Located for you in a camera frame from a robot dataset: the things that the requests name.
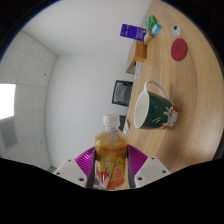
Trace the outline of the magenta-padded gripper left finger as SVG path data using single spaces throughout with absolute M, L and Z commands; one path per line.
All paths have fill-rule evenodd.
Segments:
M 65 160 L 54 175 L 80 187 L 92 188 L 95 182 L 95 148 L 86 150 L 75 159 Z

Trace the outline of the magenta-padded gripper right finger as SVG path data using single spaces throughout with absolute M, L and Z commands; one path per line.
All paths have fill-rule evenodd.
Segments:
M 134 146 L 128 146 L 128 182 L 131 189 L 143 187 L 167 175 L 170 175 L 169 170 L 157 157 L 148 157 Z

